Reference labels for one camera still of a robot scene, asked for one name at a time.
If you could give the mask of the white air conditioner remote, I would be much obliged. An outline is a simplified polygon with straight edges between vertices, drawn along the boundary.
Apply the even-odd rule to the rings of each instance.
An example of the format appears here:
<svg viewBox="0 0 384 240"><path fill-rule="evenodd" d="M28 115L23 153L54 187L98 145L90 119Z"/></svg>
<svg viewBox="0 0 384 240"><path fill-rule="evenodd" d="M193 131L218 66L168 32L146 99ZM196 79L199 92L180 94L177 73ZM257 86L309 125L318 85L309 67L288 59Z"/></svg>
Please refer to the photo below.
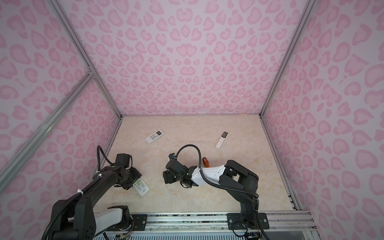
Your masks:
<svg viewBox="0 0 384 240"><path fill-rule="evenodd" d="M163 135L164 135L164 132L162 130L157 130L156 132L152 133L147 138L145 138L145 140L148 144L151 144L155 142L157 139L159 139L160 137L162 137Z"/></svg>

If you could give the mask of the white remote with eco sticker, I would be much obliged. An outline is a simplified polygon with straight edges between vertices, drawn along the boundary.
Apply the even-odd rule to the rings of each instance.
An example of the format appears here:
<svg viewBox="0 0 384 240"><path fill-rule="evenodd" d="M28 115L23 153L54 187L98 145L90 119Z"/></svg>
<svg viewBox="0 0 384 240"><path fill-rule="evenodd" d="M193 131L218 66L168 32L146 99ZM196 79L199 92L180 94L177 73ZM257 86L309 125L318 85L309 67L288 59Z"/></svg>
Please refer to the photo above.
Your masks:
<svg viewBox="0 0 384 240"><path fill-rule="evenodd" d="M148 185L141 178L134 182L133 187L141 197L144 197L150 191Z"/></svg>

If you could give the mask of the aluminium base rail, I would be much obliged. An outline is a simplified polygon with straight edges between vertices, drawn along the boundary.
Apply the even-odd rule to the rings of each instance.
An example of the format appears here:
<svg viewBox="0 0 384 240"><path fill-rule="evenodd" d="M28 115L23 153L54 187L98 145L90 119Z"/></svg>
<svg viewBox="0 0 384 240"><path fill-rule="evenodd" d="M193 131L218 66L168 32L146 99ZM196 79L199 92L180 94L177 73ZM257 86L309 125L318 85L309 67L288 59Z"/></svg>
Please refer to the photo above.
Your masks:
<svg viewBox="0 0 384 240"><path fill-rule="evenodd" d="M306 211L264 211L266 236L246 229L237 212L146 213L133 215L133 231L112 227L98 240L318 240L312 215Z"/></svg>

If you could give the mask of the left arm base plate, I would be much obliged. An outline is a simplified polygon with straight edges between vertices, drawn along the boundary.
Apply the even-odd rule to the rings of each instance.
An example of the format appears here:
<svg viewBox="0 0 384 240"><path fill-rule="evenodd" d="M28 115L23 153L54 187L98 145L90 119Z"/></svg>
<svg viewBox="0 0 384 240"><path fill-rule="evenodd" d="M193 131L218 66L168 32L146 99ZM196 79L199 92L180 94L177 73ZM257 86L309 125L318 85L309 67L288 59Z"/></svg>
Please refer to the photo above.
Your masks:
<svg viewBox="0 0 384 240"><path fill-rule="evenodd" d="M144 231L147 225L148 215L134 214L131 215L131 221L128 224L117 224L109 227L107 232L137 232Z"/></svg>

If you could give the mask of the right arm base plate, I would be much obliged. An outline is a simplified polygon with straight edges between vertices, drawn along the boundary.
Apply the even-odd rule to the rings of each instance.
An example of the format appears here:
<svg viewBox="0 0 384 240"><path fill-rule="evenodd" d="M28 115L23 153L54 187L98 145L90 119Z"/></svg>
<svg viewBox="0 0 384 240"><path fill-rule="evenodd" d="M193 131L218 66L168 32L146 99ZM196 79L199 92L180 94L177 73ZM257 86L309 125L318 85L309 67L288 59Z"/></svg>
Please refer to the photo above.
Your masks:
<svg viewBox="0 0 384 240"><path fill-rule="evenodd" d="M258 213L258 219L255 217L253 221L246 220L240 213L226 214L229 230L269 230L270 225L266 213Z"/></svg>

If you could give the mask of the aluminium diagonal frame bar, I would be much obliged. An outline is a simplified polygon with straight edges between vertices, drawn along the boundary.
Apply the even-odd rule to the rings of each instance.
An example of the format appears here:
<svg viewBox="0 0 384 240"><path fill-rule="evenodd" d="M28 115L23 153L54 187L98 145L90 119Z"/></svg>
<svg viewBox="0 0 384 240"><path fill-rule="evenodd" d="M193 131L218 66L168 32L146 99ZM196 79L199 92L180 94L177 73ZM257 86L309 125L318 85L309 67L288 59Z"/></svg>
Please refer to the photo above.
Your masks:
<svg viewBox="0 0 384 240"><path fill-rule="evenodd" d="M6 165L1 172L1 193L9 186L17 174L22 170L33 153L41 146L44 140L61 121L64 115L72 107L72 105L81 96L90 82L94 79L95 73L88 72L81 82L77 84L68 96L58 105L53 113L39 126L32 137L23 145L22 148L14 155L11 162Z"/></svg>

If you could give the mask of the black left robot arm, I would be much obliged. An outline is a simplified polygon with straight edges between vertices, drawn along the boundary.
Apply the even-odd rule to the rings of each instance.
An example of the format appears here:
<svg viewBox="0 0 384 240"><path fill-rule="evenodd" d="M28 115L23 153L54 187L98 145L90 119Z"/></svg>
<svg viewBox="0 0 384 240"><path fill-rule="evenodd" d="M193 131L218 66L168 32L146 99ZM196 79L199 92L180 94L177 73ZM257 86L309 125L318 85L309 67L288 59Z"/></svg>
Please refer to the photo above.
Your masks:
<svg viewBox="0 0 384 240"><path fill-rule="evenodd" d="M84 189L54 204L42 239L92 240L112 226L123 231L132 230L134 220L127 206L113 206L98 215L94 213L94 206L111 187L128 190L141 176L134 167L126 169L123 165L115 165L103 168Z"/></svg>

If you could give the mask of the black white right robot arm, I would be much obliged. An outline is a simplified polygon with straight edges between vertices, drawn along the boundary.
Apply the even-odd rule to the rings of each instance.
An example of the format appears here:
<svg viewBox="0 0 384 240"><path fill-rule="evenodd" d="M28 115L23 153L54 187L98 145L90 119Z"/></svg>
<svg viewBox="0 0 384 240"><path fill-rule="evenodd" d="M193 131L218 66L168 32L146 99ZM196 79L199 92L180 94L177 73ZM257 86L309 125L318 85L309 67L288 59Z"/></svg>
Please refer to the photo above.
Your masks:
<svg viewBox="0 0 384 240"><path fill-rule="evenodd" d="M208 160L202 158L198 166L188 168L174 157L167 163L163 179L165 184L179 182L187 189L209 185L225 190L240 203L241 224L249 229L259 227L259 177L236 161L228 160L225 165L210 167Z"/></svg>

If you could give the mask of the aluminium corner frame post left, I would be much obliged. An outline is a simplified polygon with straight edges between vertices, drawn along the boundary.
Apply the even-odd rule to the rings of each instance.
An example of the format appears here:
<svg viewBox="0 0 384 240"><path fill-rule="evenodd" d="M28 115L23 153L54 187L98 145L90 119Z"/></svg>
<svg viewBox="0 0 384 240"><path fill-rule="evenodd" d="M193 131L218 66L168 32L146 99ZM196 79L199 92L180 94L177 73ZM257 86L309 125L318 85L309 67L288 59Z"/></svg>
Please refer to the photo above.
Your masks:
<svg viewBox="0 0 384 240"><path fill-rule="evenodd" d="M64 28L65 32L67 33L69 39L71 40L73 46L77 50L80 58L85 63L87 68L89 69L90 73L93 74L94 79L96 81L96 84L98 85L99 89L101 90L102 94L104 95L107 103L112 108L113 112L117 116L119 120L123 119L123 115L120 112L120 110L117 107L117 104L112 98L112 95L108 91L106 85L104 84L102 78L100 77L98 71L96 70L95 65L93 64L88 52L86 51L86 48L84 44L82 43L81 39L79 38L78 34L76 33L75 29L73 28L73 25L64 11L63 6L61 5L60 1L57 0L48 0L47 3L50 5L51 9L53 10L53 13L58 18L58 21L60 22L61 26Z"/></svg>

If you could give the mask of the aluminium corner frame post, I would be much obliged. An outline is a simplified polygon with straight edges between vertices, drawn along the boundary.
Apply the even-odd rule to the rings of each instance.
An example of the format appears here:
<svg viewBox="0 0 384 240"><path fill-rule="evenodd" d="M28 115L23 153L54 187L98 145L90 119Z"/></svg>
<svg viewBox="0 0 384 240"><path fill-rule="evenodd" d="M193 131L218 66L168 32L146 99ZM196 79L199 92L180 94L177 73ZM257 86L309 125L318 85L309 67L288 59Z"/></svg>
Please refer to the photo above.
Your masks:
<svg viewBox="0 0 384 240"><path fill-rule="evenodd" d="M67 33L69 39L71 40L73 46L77 50L80 58L85 63L87 68L89 69L90 73L93 74L94 79L96 81L96 84L98 85L99 89L101 90L102 94L104 95L107 103L112 108L113 112L117 116L119 120L123 119L123 115L120 112L120 110L117 107L117 104L112 98L112 95L108 91L106 85L104 84L102 78L100 77L98 71L96 70L95 65L93 64L88 52L86 51L86 48L84 44L82 43L81 39L79 38L78 34L76 33L75 29L73 28L73 25L64 11L63 6L61 5L60 1L57 0L48 0L47 3L50 5L51 9L53 10L53 13L58 18L58 21L60 22L61 26L64 28L65 32Z"/></svg>
<svg viewBox="0 0 384 240"><path fill-rule="evenodd" d="M278 68L278 71L275 75L275 78L273 80L271 88L267 94L266 101L265 101L265 103L261 109L260 114L259 114L260 119L262 119L266 115L267 108L268 108L268 106L272 100L272 97L276 91L276 88L277 88L280 80L283 77L285 69L287 68L287 66L289 64L290 59L291 59L291 57L295 51L295 48L299 44L300 39L301 39L307 25L309 24L309 21L313 15L313 12L316 10L317 5L318 5L318 1L316 1L316 0L310 0L310 1L306 2L305 8L303 10L303 14L299 18L298 25L297 25L295 31L293 32L291 40L289 41L289 44L288 44L288 47L285 51L284 57L283 57L281 64Z"/></svg>

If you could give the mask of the slim white remote with display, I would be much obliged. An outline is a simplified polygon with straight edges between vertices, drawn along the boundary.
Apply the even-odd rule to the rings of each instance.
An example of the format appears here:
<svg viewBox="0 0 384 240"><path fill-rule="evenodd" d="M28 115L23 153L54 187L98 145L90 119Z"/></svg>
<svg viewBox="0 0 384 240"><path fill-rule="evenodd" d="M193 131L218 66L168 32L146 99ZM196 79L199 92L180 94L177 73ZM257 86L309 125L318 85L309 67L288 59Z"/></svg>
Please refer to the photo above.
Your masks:
<svg viewBox="0 0 384 240"><path fill-rule="evenodd" d="M220 149L220 148L221 148L221 146L223 145L223 143L224 143L224 141L225 141L227 135L228 135L227 132L223 132L223 134L221 135L219 141L218 141L217 144L216 144L216 148L217 148L217 149Z"/></svg>

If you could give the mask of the aluminium corner frame post right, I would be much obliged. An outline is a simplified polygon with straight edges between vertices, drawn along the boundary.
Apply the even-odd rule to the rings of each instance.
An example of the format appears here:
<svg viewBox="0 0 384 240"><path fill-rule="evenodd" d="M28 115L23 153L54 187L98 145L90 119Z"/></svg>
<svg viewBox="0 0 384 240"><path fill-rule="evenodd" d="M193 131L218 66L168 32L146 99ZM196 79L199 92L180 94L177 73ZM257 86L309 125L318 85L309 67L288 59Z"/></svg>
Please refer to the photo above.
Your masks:
<svg viewBox="0 0 384 240"><path fill-rule="evenodd" d="M301 39L307 25L309 24L309 21L313 15L313 12L316 10L317 5L318 5L318 1L316 1L316 0L310 0L310 1L306 2L305 8L303 10L303 14L299 18L298 25L297 25L295 31L293 32L291 40L289 41L289 44L288 44L288 47L285 51L284 57L283 57L281 64L278 68L278 71L275 75L275 78L273 80L271 88L267 94L266 101L265 101L265 103L261 109L260 114L259 114L260 119L262 119L266 115L267 108L268 108L268 106L272 100L272 97L276 91L276 88L277 88L280 80L283 77L285 69L287 68L287 66L289 64L290 59L291 59L291 57L295 51L295 48L299 44L300 39Z"/></svg>

